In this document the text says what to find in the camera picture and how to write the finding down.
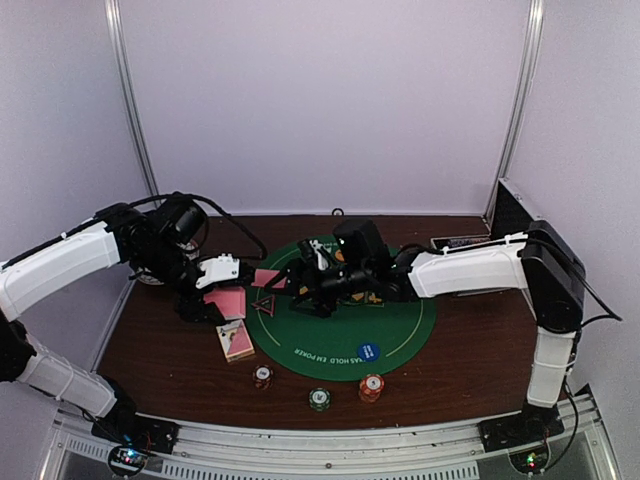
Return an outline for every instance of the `blue round token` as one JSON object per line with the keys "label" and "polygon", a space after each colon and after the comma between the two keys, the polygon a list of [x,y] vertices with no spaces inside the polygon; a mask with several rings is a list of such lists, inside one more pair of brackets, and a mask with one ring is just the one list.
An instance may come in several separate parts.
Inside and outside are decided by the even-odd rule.
{"label": "blue round token", "polygon": [[358,347],[358,356],[365,362],[375,362],[380,356],[380,347],[375,343],[363,343]]}

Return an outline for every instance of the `green poker mat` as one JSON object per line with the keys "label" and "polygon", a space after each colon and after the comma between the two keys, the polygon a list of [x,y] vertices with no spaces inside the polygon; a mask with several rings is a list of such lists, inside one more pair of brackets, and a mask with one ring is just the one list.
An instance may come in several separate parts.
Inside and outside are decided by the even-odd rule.
{"label": "green poker mat", "polygon": [[[335,238],[315,237],[338,260]],[[277,250],[259,268],[280,270],[300,256],[295,243]],[[301,375],[321,380],[355,381],[369,373],[385,374],[408,362],[429,339],[436,321],[433,300],[382,303],[371,292],[362,292],[338,306],[330,318],[317,318],[289,309],[291,298],[275,297],[275,313],[251,304],[269,297],[262,288],[247,289],[246,325],[252,340],[271,359]],[[358,349],[379,347],[379,356],[364,361]]]}

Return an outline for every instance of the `wooden table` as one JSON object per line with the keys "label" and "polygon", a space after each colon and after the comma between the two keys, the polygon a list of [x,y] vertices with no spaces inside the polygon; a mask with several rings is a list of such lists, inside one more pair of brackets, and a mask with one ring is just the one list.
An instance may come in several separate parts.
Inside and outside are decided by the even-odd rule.
{"label": "wooden table", "polygon": [[[343,217],[240,218],[270,251],[330,233]],[[383,238],[398,246],[435,236],[486,233],[473,217],[378,217]],[[206,253],[258,253],[233,226],[211,219]],[[181,321],[165,287],[135,286],[99,368],[116,379],[143,413],[193,422],[281,429],[348,429],[455,421],[518,410],[529,382],[536,326],[520,292],[440,297],[435,329],[411,361],[385,375],[374,404],[357,385],[292,373],[257,349],[228,365],[215,328]],[[273,366],[271,389],[253,386],[256,365]],[[331,408],[308,406],[314,387],[331,391]]]}

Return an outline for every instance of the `wood grain surface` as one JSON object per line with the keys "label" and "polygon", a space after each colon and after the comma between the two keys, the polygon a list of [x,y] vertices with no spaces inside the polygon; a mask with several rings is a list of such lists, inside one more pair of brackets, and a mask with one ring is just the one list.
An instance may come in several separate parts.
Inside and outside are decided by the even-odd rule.
{"label": "wood grain surface", "polygon": [[[343,217],[246,217],[240,220],[270,251],[307,236],[331,233]],[[436,236],[485,233],[472,217],[375,217],[392,246]],[[258,253],[229,223],[211,219],[206,253]],[[227,364],[215,328],[181,321],[165,287],[135,286],[99,368],[116,379],[143,413],[179,420],[280,429],[352,429],[431,424],[517,410],[524,400],[535,347],[533,316],[517,291],[443,296],[435,329],[407,364],[385,375],[374,404],[359,400],[355,382],[326,382],[274,364],[259,349]],[[259,364],[275,371],[271,389],[257,390]],[[312,388],[327,388],[331,408],[313,411]]]}

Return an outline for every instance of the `white wall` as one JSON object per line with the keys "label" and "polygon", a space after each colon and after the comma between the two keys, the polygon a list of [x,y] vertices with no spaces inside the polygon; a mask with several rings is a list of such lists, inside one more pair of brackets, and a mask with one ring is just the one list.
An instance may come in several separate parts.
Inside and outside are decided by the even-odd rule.
{"label": "white wall", "polygon": [[[509,177],[586,264],[626,322],[585,329],[574,383],[589,382],[624,478],[640,445],[640,3],[549,0]],[[597,311],[593,302],[587,313]]]}
{"label": "white wall", "polygon": [[136,0],[160,190],[234,213],[483,212],[527,0]]}
{"label": "white wall", "polygon": [[[144,196],[101,0],[0,1],[0,258]],[[22,318],[89,367],[125,267],[71,285]],[[0,384],[0,476],[32,478],[54,402]]]}

